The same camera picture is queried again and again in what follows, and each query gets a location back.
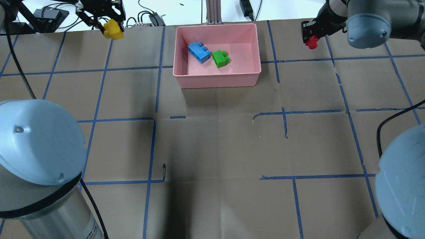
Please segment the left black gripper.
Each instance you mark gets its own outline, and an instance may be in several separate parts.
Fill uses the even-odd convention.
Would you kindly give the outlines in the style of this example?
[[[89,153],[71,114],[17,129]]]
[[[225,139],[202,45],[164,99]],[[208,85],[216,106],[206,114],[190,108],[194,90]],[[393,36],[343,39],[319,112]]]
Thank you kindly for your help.
[[[76,5],[76,15],[87,25],[105,31],[99,18],[110,18],[117,22],[121,32],[125,31],[126,12],[121,0],[79,0]]]

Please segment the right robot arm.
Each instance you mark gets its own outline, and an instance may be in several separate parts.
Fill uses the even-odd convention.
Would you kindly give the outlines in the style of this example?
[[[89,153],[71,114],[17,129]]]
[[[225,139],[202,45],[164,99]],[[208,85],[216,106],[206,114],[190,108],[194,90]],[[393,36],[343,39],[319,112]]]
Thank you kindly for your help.
[[[321,106],[340,92],[343,103],[305,116],[291,116],[288,148],[296,158],[294,172],[313,179],[294,179],[301,203],[300,215],[306,239],[391,238],[388,218],[378,200],[375,185],[380,178],[376,132],[384,117],[412,106],[408,68],[424,70],[424,57],[394,59],[386,44],[388,37],[408,35],[408,42],[424,37],[423,0],[327,0],[318,15],[304,28],[320,39],[347,29],[349,50],[378,47],[383,55],[371,59],[341,59],[337,42],[325,39],[333,62],[313,62],[305,70],[320,97],[307,103]]]

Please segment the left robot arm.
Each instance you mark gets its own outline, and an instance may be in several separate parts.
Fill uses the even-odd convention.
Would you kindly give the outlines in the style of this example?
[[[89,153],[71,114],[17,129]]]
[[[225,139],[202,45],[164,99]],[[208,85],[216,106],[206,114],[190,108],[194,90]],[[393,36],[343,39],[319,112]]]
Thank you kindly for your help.
[[[62,106],[37,99],[12,45],[9,23],[18,12],[37,31],[44,24],[21,0],[2,0],[10,53],[31,96],[1,102],[1,219],[18,220],[33,239],[108,239],[82,173],[82,130]]]

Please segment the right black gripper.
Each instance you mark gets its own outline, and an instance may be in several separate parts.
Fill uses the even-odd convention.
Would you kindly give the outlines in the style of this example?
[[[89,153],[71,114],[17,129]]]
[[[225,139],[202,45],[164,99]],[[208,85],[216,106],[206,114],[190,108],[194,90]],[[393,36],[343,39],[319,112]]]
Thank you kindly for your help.
[[[321,7],[316,18],[301,23],[302,41],[316,35],[322,38],[344,29],[347,20],[347,7]]]

